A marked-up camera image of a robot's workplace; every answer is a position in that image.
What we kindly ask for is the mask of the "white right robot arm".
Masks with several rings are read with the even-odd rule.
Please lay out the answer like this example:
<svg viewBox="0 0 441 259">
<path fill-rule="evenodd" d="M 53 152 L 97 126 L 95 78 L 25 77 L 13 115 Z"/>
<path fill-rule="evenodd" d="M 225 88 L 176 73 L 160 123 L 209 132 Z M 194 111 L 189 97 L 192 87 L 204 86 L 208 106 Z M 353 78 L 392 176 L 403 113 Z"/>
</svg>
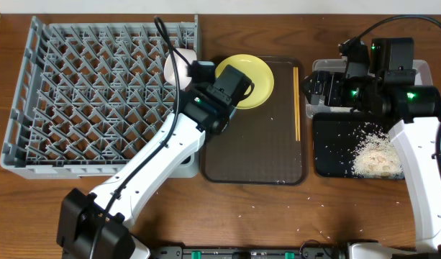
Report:
<svg viewBox="0 0 441 259">
<path fill-rule="evenodd" d="M 414 59 L 410 37 L 340 46 L 300 85 L 322 177 L 403 179 L 415 249 L 351 242 L 340 258 L 441 258 L 441 96 Z"/>
</svg>

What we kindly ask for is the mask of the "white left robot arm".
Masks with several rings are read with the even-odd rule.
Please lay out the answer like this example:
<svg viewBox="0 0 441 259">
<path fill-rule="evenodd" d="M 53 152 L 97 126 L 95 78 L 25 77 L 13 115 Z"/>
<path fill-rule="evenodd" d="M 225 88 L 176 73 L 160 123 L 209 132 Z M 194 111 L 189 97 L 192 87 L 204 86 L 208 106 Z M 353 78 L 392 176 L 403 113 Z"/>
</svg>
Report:
<svg viewBox="0 0 441 259">
<path fill-rule="evenodd" d="M 140 212 L 164 181 L 212 135 L 229 123 L 237 104 L 254 90 L 251 80 L 227 65 L 195 62 L 194 83 L 179 89 L 176 109 L 153 138 L 118 173 L 89 194 L 73 189 L 63 200 L 57 243 L 63 258 L 149 258 L 131 232 Z"/>
</svg>

